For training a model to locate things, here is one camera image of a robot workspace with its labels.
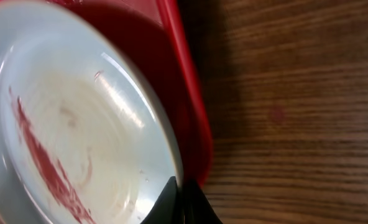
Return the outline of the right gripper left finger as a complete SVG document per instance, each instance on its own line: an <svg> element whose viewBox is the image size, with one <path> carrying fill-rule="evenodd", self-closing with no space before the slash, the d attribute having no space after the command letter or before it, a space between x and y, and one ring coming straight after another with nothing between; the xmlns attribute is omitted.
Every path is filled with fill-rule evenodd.
<svg viewBox="0 0 368 224"><path fill-rule="evenodd" d="M182 224L182 199L174 176L169 178L141 224Z"/></svg>

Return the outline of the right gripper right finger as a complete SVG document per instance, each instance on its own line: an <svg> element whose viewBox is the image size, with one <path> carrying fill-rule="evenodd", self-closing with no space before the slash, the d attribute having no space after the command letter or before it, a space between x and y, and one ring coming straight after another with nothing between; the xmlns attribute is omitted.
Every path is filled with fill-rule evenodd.
<svg viewBox="0 0 368 224"><path fill-rule="evenodd" d="M183 186L183 209L185 224L223 224L195 180Z"/></svg>

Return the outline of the light blue plate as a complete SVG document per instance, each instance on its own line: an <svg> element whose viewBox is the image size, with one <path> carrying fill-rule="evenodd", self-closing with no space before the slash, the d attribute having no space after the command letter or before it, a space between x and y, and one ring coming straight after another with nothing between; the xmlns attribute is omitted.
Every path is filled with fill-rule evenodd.
<svg viewBox="0 0 368 224"><path fill-rule="evenodd" d="M0 217L172 223L183 168L136 66L93 26L40 1L0 2Z"/></svg>

